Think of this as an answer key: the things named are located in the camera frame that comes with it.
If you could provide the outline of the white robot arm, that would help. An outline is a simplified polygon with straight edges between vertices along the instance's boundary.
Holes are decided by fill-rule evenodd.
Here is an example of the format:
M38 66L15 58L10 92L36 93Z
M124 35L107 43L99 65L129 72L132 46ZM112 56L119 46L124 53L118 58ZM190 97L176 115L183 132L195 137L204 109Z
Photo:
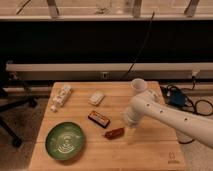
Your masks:
M149 89L133 96L123 112L123 120L129 127L134 127L144 115L213 149L213 120L161 105L154 90Z

